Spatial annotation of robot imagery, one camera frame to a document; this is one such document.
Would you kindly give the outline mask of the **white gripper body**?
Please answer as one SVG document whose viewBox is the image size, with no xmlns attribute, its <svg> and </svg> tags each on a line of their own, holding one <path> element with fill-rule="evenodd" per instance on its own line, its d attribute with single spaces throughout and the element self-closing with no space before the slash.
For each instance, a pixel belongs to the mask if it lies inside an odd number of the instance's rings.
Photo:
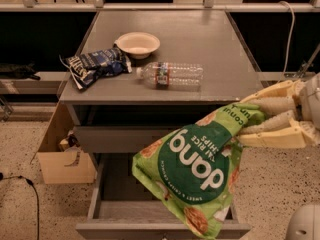
<svg viewBox="0 0 320 240">
<path fill-rule="evenodd" d="M 320 73 L 307 81 L 300 82 L 299 87 L 300 119 L 310 121 L 317 130 L 320 130 Z"/>
</svg>

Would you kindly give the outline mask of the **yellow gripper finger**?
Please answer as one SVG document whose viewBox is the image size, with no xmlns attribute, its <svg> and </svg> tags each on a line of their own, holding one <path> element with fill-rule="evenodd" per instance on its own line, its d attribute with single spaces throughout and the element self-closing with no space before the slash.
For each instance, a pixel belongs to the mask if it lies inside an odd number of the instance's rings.
<svg viewBox="0 0 320 240">
<path fill-rule="evenodd" d="M 242 145 L 281 149 L 320 144 L 320 131 L 312 121 L 297 121 L 292 110 L 282 112 L 259 125 L 243 128 L 237 136 Z"/>
<path fill-rule="evenodd" d="M 305 83 L 301 80 L 287 80 L 251 94 L 241 102 L 258 105 L 260 110 L 269 116 L 288 111 L 297 116 L 298 107 L 301 105 L 300 92 L 304 87 Z"/>
</svg>

